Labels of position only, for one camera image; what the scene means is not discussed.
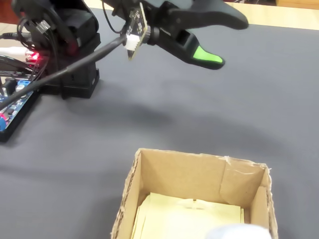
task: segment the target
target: gray table surface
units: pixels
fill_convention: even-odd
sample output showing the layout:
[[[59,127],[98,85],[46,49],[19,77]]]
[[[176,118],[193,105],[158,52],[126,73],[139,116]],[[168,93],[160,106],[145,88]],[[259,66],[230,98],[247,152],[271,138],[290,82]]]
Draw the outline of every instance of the gray table surface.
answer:
[[[105,44],[116,35],[94,13]],[[108,238],[140,147],[267,163],[280,238],[318,237],[319,31],[194,32],[227,60],[223,69],[151,46],[129,62],[120,47],[98,62],[90,100],[41,97],[0,145],[2,239]]]

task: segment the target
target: black cable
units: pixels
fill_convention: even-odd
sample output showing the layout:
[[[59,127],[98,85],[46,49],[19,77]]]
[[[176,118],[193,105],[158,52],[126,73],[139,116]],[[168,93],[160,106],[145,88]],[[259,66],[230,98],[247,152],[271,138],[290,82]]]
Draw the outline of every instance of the black cable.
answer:
[[[55,39],[54,34],[53,34],[53,32],[52,32],[51,29],[49,29],[47,35],[48,35],[48,40],[49,40],[49,42],[50,42],[50,44],[51,44],[51,47],[52,47],[56,71],[59,71],[59,70],[60,70],[60,65],[59,65],[59,58],[58,58],[58,50],[57,50],[56,39]],[[61,97],[62,97],[62,99],[66,99],[65,94],[64,94],[64,91],[63,91],[63,89],[64,89],[64,84],[63,84],[62,78],[60,78],[59,83],[60,83]]]
[[[110,52],[112,52],[115,48],[117,48],[119,45],[124,43],[126,41],[126,36],[122,35],[116,39],[114,39],[112,42],[109,44],[101,47],[100,49],[96,50],[95,52],[91,53],[90,55],[82,58],[81,60],[74,62],[73,64],[67,66],[66,68],[55,72],[52,75],[46,76],[43,79],[39,81],[35,81],[30,83],[28,86],[26,86],[24,89],[22,89],[19,92],[14,93],[10,97],[8,97],[6,100],[4,100],[2,103],[0,103],[0,110],[4,109],[6,106],[10,105],[12,102],[18,100],[22,96],[26,95],[27,93],[31,91],[35,91],[39,89],[41,86],[44,86],[48,84],[49,82],[61,78],[62,76],[66,74],[70,74],[77,69],[87,66],[91,64],[92,62],[96,62],[98,60],[101,60],[105,56],[107,56]]]
[[[21,35],[26,39],[30,39],[31,38],[31,33],[29,32],[23,32],[21,33]],[[0,35],[0,39],[9,39],[9,40],[16,40],[16,41],[20,41],[20,38],[18,36],[17,32],[6,32],[2,35]]]
[[[108,25],[109,25],[110,29],[111,29],[114,33],[120,34],[121,31],[115,31],[114,28],[112,27],[112,25],[111,25],[111,23],[110,23],[110,20],[109,20],[109,18],[108,18],[108,15],[106,14],[106,10],[105,10],[105,6],[104,6],[103,0],[102,0],[101,2],[102,2],[103,13],[104,13],[104,16],[105,16],[106,21],[108,22]]]

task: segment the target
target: cardboard flap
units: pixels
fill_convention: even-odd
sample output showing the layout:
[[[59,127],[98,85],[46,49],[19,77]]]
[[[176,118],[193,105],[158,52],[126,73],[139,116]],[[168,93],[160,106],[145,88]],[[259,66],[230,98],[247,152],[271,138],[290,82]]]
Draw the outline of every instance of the cardboard flap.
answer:
[[[111,239],[129,239],[134,225],[140,194],[141,154],[136,153],[133,166],[125,180],[121,206],[111,232]]]
[[[149,192],[248,207],[264,164],[207,154],[142,149],[142,181]]]
[[[149,192],[222,203],[225,160],[211,155],[143,149],[142,180]]]
[[[220,196],[227,204],[246,208],[254,200],[265,174],[264,164],[224,157],[226,163]]]

